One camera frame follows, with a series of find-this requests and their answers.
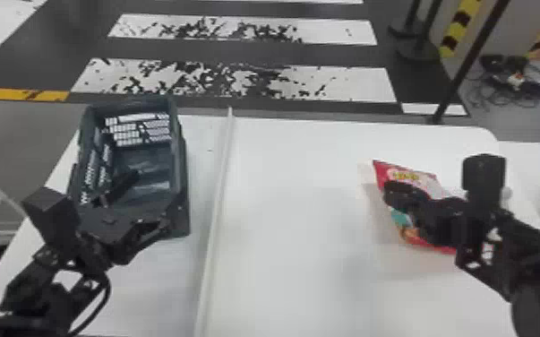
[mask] snack bag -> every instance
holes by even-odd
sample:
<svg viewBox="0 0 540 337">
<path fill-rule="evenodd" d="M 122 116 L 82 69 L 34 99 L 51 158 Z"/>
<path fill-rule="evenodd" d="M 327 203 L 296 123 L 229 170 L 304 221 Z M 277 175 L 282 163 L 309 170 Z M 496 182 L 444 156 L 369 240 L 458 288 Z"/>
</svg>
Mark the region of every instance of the snack bag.
<svg viewBox="0 0 540 337">
<path fill-rule="evenodd" d="M 387 181 L 397 180 L 402 183 L 410 184 L 418 187 L 428 193 L 433 199 L 443 199 L 450 197 L 448 193 L 437 180 L 437 176 L 432 173 L 414 171 L 409 168 L 389 164 L 383 161 L 373 161 L 374 170 L 376 171 L 376 181 L 378 188 L 383 192 L 384 184 Z M 418 236 L 418 229 L 412 223 L 410 217 L 391 207 L 390 216 L 398 227 L 400 236 L 409 244 L 415 246 L 428 247 L 444 254 L 455 254 L 456 250 L 449 247 L 433 246 Z"/>
</svg>

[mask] gray floor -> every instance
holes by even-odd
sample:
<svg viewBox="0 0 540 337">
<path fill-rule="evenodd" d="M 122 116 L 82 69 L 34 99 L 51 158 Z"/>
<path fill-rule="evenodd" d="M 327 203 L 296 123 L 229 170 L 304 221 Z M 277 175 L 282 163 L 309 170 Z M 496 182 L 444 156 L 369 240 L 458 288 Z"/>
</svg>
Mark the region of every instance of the gray floor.
<svg viewBox="0 0 540 337">
<path fill-rule="evenodd" d="M 444 60 L 443 63 L 453 77 L 461 60 L 452 58 Z M 480 65 L 475 65 L 468 77 L 477 77 L 481 72 Z M 522 108 L 514 104 L 506 107 L 490 106 L 489 111 L 474 108 L 467 100 L 467 93 L 475 84 L 465 81 L 459 95 L 465 101 L 476 125 L 490 130 L 501 141 L 540 143 L 540 104 L 536 108 Z"/>
<path fill-rule="evenodd" d="M 0 188 L 21 200 L 42 185 L 84 106 L 0 101 Z"/>
</svg>

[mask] green object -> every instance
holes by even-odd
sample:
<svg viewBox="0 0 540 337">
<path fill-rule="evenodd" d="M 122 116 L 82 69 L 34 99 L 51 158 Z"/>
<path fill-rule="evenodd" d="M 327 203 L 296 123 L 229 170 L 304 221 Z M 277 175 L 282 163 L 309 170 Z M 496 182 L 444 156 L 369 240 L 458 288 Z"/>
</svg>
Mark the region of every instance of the green object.
<svg viewBox="0 0 540 337">
<path fill-rule="evenodd" d="M 390 216 L 400 227 L 410 227 L 412 224 L 409 222 L 409 217 L 400 211 L 392 210 Z"/>
</svg>

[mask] black pole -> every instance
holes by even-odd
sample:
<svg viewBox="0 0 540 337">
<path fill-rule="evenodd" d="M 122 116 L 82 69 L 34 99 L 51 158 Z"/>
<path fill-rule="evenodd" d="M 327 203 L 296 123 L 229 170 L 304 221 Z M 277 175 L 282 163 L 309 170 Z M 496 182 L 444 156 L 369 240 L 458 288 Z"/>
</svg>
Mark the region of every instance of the black pole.
<svg viewBox="0 0 540 337">
<path fill-rule="evenodd" d="M 399 17 L 390 23 L 389 31 L 397 38 L 415 38 L 422 31 L 422 23 L 416 19 L 422 0 L 414 0 L 407 11 L 407 16 Z"/>
<path fill-rule="evenodd" d="M 472 65 L 475 63 L 476 59 L 481 53 L 481 50 L 483 50 L 484 44 L 487 42 L 487 39 L 489 39 L 489 36 L 491 36 L 493 29 L 497 25 L 497 22 L 499 22 L 503 13 L 506 11 L 509 3 L 510 0 L 499 0 L 495 4 L 493 10 L 491 11 L 491 14 L 489 14 L 489 17 L 487 18 L 487 21 L 484 23 L 483 28 L 478 33 L 478 37 L 476 37 L 475 43 L 470 48 L 470 51 L 468 51 L 468 55 L 464 59 L 464 63 L 462 64 L 462 66 L 459 68 L 456 77 L 453 79 L 450 88 L 445 94 L 445 97 L 443 97 L 441 104 L 434 112 L 434 115 L 428 117 L 426 121 L 428 124 L 441 123 L 443 115 L 445 114 L 445 110 L 447 110 L 447 107 L 450 105 L 451 100 L 454 98 L 456 93 L 458 93 L 460 85 L 462 85 L 462 82 L 468 75 L 470 68 L 472 68 Z"/>
<path fill-rule="evenodd" d="M 420 8 L 421 1 L 422 0 L 414 0 L 412 5 L 409 7 L 409 11 L 407 11 L 406 27 L 412 27 L 416 21 L 416 16 L 418 15 L 418 9 Z"/>
<path fill-rule="evenodd" d="M 428 10 L 428 15 L 426 15 L 426 22 L 424 23 L 424 28 L 422 29 L 420 36 L 416 40 L 416 50 L 424 48 L 424 45 L 428 41 L 429 35 L 431 34 L 431 29 L 434 25 L 434 20 L 437 18 L 437 14 L 439 13 L 439 9 L 441 8 L 442 3 L 443 0 L 433 0 L 431 8 Z"/>
<path fill-rule="evenodd" d="M 422 32 L 416 40 L 398 43 L 397 51 L 405 59 L 414 62 L 437 62 L 441 59 L 439 49 L 430 41 L 430 33 L 442 3 L 443 0 L 433 0 L 428 15 L 426 15 Z"/>
</svg>

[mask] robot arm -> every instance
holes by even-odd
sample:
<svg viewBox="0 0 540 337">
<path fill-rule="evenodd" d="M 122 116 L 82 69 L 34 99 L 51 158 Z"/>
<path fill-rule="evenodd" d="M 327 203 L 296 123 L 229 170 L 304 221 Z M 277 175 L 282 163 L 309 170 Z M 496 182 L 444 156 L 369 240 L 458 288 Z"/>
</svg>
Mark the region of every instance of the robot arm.
<svg viewBox="0 0 540 337">
<path fill-rule="evenodd" d="M 128 264 L 145 247 L 171 236 L 175 224 L 170 219 L 176 218 L 126 220 L 129 217 L 124 214 L 102 207 L 100 200 L 112 200 L 111 192 L 77 209 L 65 195 L 45 187 L 23 201 L 45 245 L 6 287 L 0 304 L 0 311 L 6 313 L 0 316 L 0 337 L 76 336 L 110 297 L 106 272 L 115 264 Z M 183 209 L 179 203 L 176 198 L 168 212 Z M 66 289 L 55 282 L 61 271 L 77 272 L 81 278 Z M 90 316 L 71 330 L 101 293 Z"/>
<path fill-rule="evenodd" d="M 457 249 L 455 264 L 511 303 L 519 337 L 540 337 L 540 231 L 500 207 L 505 159 L 464 160 L 467 200 L 432 200 L 411 185 L 390 181 L 384 201 L 411 216 L 430 244 Z"/>
</svg>

